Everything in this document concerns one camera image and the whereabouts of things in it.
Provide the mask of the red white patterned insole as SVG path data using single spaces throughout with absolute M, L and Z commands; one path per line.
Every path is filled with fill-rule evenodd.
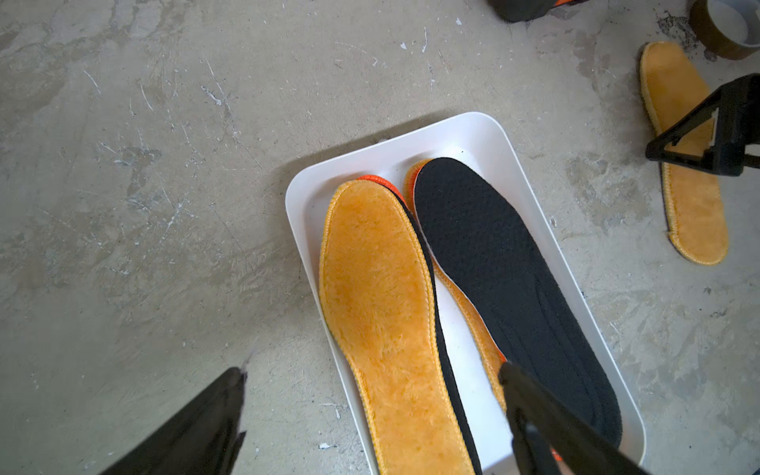
M 384 186 L 391 191 L 402 203 L 406 203 L 405 198 L 401 191 L 389 180 L 374 174 L 365 174 L 358 177 L 358 180 L 370 181 Z

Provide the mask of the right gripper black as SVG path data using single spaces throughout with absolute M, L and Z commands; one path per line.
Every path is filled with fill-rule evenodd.
M 700 154 L 676 152 L 688 134 L 712 120 L 712 138 Z M 759 168 L 759 74 L 748 74 L 716 89 L 683 119 L 652 140 L 645 156 L 653 162 L 724 176 L 740 176 L 746 168 Z

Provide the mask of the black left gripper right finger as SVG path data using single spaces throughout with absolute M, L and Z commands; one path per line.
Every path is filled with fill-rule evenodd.
M 575 474 L 645 473 L 522 368 L 505 362 L 498 378 L 520 473 L 558 474 L 556 456 Z

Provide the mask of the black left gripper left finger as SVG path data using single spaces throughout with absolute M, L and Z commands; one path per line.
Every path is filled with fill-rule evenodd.
M 106 474 L 230 474 L 245 440 L 239 429 L 247 374 L 230 367 Z

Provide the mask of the black insole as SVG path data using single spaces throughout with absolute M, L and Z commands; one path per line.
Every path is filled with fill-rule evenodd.
M 469 166 L 434 158 L 418 176 L 419 225 L 507 361 L 614 447 L 618 398 L 516 209 Z
M 431 279 L 431 287 L 433 287 L 433 308 L 435 308 L 435 343 L 437 344 L 437 354 L 439 355 L 439 363 L 441 364 L 441 372 L 443 373 L 443 381 L 445 382 L 446 395 L 449 399 L 449 405 L 451 405 L 453 415 L 455 416 L 456 427 L 458 429 L 459 435 L 461 435 L 463 445 L 466 447 L 467 460 L 470 465 L 469 473 L 482 474 L 482 468 L 475 442 L 461 402 L 454 372 L 447 353 L 447 344 L 445 343 L 445 335 L 443 334 L 441 317 L 439 316 L 439 301 L 437 301 L 437 285 L 435 285 L 435 267 L 433 267 L 433 259 L 431 258 L 431 253 L 428 250 L 421 227 L 416 218 L 413 200 L 411 198 L 405 198 L 404 202 L 408 218 L 410 219 L 415 229 L 415 233 L 417 234 L 417 238 L 420 242 L 422 253 L 427 263 L 429 278 Z

